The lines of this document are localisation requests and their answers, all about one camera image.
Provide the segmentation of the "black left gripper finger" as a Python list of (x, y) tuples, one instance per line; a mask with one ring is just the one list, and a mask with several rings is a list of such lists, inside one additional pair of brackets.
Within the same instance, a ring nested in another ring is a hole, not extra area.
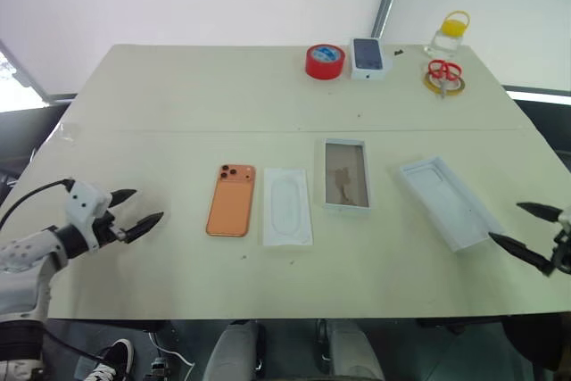
[(115, 207), (126, 202), (136, 193), (136, 189), (119, 189), (111, 192), (112, 199), (108, 205), (109, 208)]
[(163, 215), (164, 212), (160, 211), (139, 220), (134, 227), (123, 231), (121, 241), (126, 244), (136, 241), (138, 238), (150, 232), (159, 223)]

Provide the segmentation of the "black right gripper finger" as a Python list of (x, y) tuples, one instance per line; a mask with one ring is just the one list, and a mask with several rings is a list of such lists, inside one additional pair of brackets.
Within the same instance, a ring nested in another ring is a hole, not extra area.
[(558, 222), (559, 216), (561, 215), (561, 209), (546, 204), (523, 202), (517, 203), (517, 206), (535, 217), (548, 222)]
[(532, 265), (533, 267), (538, 269), (544, 276), (550, 276), (551, 273), (553, 272), (554, 265), (550, 260), (541, 256), (539, 253), (529, 250), (523, 243), (519, 242), (518, 240), (493, 232), (489, 232), (488, 235), (496, 244), (498, 244), (506, 252), (508, 252), (512, 256), (515, 256), (521, 261), (524, 261), (525, 263)]

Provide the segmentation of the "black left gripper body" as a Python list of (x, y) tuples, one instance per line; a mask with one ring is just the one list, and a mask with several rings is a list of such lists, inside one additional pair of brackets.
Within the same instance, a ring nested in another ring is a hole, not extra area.
[(126, 233), (115, 224), (115, 217), (106, 211), (102, 217), (96, 218), (92, 224), (92, 230), (100, 247), (105, 247), (115, 241), (124, 241)]

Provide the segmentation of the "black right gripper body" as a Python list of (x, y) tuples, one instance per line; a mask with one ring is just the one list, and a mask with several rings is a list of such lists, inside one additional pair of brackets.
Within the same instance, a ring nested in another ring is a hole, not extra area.
[(559, 232), (554, 238), (555, 247), (552, 251), (551, 262), (554, 267), (565, 273), (571, 274), (571, 261), (570, 261), (570, 237), (566, 232)]

